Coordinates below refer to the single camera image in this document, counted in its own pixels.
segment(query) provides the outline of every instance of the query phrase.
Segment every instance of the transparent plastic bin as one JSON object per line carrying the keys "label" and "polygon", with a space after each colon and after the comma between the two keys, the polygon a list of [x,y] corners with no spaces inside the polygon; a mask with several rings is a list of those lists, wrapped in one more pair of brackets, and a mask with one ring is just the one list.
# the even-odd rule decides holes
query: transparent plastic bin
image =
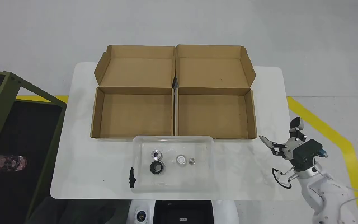
{"label": "transparent plastic bin", "polygon": [[[214,163],[210,136],[136,136],[133,139],[131,190],[133,193],[154,192],[211,192]],[[150,165],[154,150],[162,153],[164,170],[153,174]],[[178,155],[186,157],[186,164],[176,162]],[[194,158],[195,164],[189,164]]]}

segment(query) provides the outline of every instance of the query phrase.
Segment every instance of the cardboard box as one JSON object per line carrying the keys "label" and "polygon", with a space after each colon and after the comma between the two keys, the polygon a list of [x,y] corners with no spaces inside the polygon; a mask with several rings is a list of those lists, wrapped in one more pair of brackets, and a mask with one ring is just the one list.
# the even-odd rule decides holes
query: cardboard box
{"label": "cardboard box", "polygon": [[178,45],[176,135],[257,138],[255,76],[243,46]]}
{"label": "cardboard box", "polygon": [[174,134],[175,47],[110,45],[95,70],[92,138]]}

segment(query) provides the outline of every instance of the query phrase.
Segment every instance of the metal ring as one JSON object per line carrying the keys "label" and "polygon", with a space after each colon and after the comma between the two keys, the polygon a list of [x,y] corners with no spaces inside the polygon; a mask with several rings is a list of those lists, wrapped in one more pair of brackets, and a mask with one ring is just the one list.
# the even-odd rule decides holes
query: metal ring
{"label": "metal ring", "polygon": [[164,163],[160,160],[155,160],[150,164],[149,168],[152,174],[160,174],[164,170]]}
{"label": "metal ring", "polygon": [[159,150],[154,150],[154,151],[152,152],[151,156],[152,156],[152,158],[153,158],[154,160],[161,160],[161,158],[162,158],[162,153],[161,153],[161,151],[159,151]]}

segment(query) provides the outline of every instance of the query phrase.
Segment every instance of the yellow tape line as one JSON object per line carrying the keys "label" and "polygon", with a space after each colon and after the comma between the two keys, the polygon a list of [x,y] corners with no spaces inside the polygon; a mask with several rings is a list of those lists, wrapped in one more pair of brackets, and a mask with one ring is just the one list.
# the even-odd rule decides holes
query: yellow tape line
{"label": "yellow tape line", "polygon": [[290,110],[341,149],[352,187],[358,189],[358,160],[353,144],[292,97],[287,97],[287,102]]}
{"label": "yellow tape line", "polygon": [[[57,99],[61,100],[62,102],[68,102],[68,96],[56,96]],[[16,96],[17,100],[30,100],[30,101],[37,101],[37,102],[50,102],[41,96]]]}

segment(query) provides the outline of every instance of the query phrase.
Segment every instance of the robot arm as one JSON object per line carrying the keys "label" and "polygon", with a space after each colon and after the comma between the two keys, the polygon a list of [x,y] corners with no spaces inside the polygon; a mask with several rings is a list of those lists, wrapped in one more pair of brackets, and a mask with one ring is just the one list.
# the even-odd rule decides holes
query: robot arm
{"label": "robot arm", "polygon": [[326,151],[313,139],[305,142],[307,137],[300,132],[301,130],[303,130],[303,122],[301,118],[295,118],[291,122],[290,138],[287,142],[277,144],[260,136],[261,141],[270,148],[273,155],[289,160],[293,166],[294,174],[288,178],[287,183],[281,182],[280,177],[287,175],[292,169],[283,173],[272,168],[275,180],[282,187],[290,189],[290,182],[298,179],[303,198],[314,209],[312,219],[314,224],[356,224],[353,214],[342,206],[354,200],[349,196],[351,190],[334,181],[333,177],[322,169],[316,158],[327,158]]}

